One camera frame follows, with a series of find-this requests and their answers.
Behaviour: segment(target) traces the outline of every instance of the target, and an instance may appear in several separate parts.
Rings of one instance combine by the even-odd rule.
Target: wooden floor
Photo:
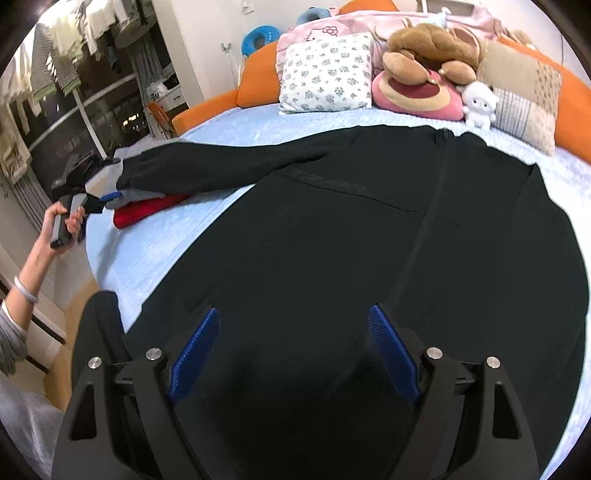
[[[57,354],[53,366],[45,377],[45,393],[49,401],[61,410],[66,410],[70,397],[72,396],[72,385],[70,383],[70,368],[72,366],[72,349],[82,310],[93,293],[99,290],[97,283],[92,280],[88,282],[72,299],[64,312],[66,320],[66,344],[62,346]]]

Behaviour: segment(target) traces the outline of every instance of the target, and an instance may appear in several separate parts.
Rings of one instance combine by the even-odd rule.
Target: light blue bedsheet
[[[277,105],[266,105],[229,110],[195,127],[183,137],[193,142],[218,145],[268,145],[338,128],[380,124],[431,125],[448,128],[455,135],[469,130],[463,122],[429,120],[380,109],[279,115]],[[474,132],[488,145],[527,164],[537,163],[540,166],[550,197],[570,217],[587,265],[587,276],[590,277],[591,167],[560,148],[555,156],[549,157],[501,131],[481,132],[476,129]],[[90,217],[86,240],[88,259],[100,287],[117,293],[126,331],[137,319],[144,300],[183,252],[249,188],[198,195],[122,231],[113,226],[111,211]],[[195,269],[198,271],[199,266],[195,265]],[[591,325],[589,314],[587,325]],[[590,342],[591,329],[587,328],[587,347]],[[579,394],[560,445],[544,472],[544,479],[566,457],[590,414],[591,355],[587,348]]]

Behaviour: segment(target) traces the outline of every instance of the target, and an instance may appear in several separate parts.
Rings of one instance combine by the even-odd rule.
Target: human hand
[[[45,211],[43,226],[41,227],[41,233],[37,239],[37,248],[41,249],[41,252],[48,255],[50,258],[56,257],[57,255],[69,250],[76,243],[78,236],[80,235],[82,220],[84,218],[84,209],[82,207],[79,207],[78,210],[71,212],[70,217],[66,220],[66,226],[72,235],[70,242],[67,245],[57,249],[51,248],[50,242],[51,233],[53,231],[53,223],[57,215],[63,215],[64,213],[67,213],[67,209],[61,204],[61,202],[55,202]]]

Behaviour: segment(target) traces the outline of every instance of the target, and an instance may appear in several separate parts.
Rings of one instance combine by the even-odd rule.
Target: black jacket
[[[222,334],[178,411],[206,468],[382,478],[411,409],[368,339],[377,301],[454,359],[501,359],[546,466],[579,384],[588,289],[537,166],[472,134],[377,126],[268,147],[168,145],[127,159],[118,186],[197,193],[255,181],[124,337],[143,355],[200,305],[220,310]],[[219,450],[196,423],[205,418]]]

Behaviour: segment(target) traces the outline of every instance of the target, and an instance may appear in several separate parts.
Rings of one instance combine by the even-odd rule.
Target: metal screw
[[[102,364],[103,364],[103,361],[100,359],[99,356],[94,356],[90,360],[88,360],[88,366],[93,370],[96,370]]]
[[[486,364],[491,368],[499,368],[501,366],[501,361],[495,356],[490,356],[486,359]]]
[[[158,360],[162,356],[162,350],[160,348],[151,348],[146,352],[146,358],[148,360]]]
[[[436,346],[427,348],[427,356],[433,360],[439,360],[443,356],[443,352]]]

